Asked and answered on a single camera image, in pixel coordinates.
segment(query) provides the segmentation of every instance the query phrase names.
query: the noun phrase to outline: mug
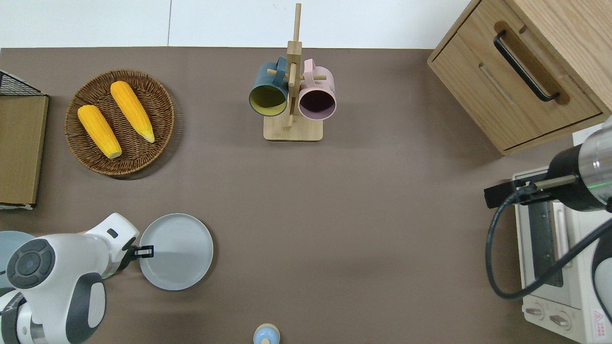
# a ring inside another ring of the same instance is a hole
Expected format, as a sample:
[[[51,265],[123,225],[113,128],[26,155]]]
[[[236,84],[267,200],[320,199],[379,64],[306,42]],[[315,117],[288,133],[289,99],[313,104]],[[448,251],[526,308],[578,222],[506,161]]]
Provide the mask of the mug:
[[[316,80],[315,75],[325,75],[326,80]],[[334,76],[325,67],[315,66],[313,59],[304,61],[304,81],[300,85],[299,111],[306,118],[322,121],[336,112]]]
[[[276,75],[267,70],[276,70]],[[248,95],[248,102],[257,113],[263,116],[278,116],[287,107],[289,85],[285,80],[287,59],[280,56],[276,63],[269,62],[261,66],[255,77],[255,84]]]

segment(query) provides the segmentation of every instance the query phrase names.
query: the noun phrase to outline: wire basket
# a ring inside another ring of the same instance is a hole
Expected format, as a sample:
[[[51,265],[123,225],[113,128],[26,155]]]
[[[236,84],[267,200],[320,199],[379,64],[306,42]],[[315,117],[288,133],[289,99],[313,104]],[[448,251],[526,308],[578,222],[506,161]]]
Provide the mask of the wire basket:
[[[38,89],[0,70],[0,95],[45,95]]]
[[[110,92],[115,81],[128,83],[149,116],[155,142],[136,133]],[[122,153],[107,158],[78,119],[83,105],[95,105],[111,127]],[[74,96],[66,113],[64,133],[72,154],[85,167],[107,176],[127,176],[149,166],[167,147],[174,129],[174,103],[168,91],[152,76],[137,70],[113,70],[86,83]]]

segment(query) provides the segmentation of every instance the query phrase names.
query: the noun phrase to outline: black drawer handle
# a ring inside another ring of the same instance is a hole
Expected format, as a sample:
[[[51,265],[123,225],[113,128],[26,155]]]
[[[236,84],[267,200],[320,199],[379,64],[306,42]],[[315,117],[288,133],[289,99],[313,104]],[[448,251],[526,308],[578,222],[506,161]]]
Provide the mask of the black drawer handle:
[[[527,84],[527,86],[529,86],[529,88],[535,94],[535,96],[538,97],[538,99],[540,99],[543,102],[549,102],[559,97],[558,92],[553,95],[546,95],[544,91],[540,88],[540,86],[536,84],[533,78],[527,73],[525,68],[523,68],[523,66],[520,63],[518,63],[517,59],[515,59],[514,56],[512,56],[510,51],[501,42],[501,37],[504,34],[506,34],[506,30],[502,30],[499,34],[497,34],[497,36],[495,36],[495,39],[493,40],[493,45],[495,46],[495,48],[497,48],[501,56],[503,56],[504,59],[506,59],[508,64],[510,64],[510,66],[514,69],[514,71],[518,74],[518,76],[521,77],[521,79],[523,79],[523,81]]]

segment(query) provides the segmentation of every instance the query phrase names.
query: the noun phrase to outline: mug handle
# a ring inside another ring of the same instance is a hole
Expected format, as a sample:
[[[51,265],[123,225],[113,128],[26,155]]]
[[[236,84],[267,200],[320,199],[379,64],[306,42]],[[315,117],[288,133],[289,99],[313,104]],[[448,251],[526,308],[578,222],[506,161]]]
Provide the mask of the mug handle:
[[[278,61],[276,62],[276,75],[274,75],[274,79],[272,83],[276,86],[280,86],[283,83],[283,79],[285,79],[285,73],[287,72],[287,58],[284,56],[280,56]]]
[[[306,82],[306,87],[311,88],[315,87],[315,60],[308,59],[304,61],[304,81]]]

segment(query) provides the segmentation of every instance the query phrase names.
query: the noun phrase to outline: oven door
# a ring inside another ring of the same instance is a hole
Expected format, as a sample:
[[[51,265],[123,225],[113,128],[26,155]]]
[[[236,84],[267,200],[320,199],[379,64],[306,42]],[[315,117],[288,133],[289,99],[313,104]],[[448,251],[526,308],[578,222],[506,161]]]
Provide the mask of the oven door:
[[[516,175],[515,178],[528,178],[542,173],[546,173],[546,169]],[[567,253],[569,247],[575,244],[575,236],[568,233],[572,226],[568,226],[565,216],[565,212],[571,210],[561,202],[517,205],[515,209],[521,281],[524,288]],[[570,262],[532,295],[580,309],[577,269],[577,264]]]

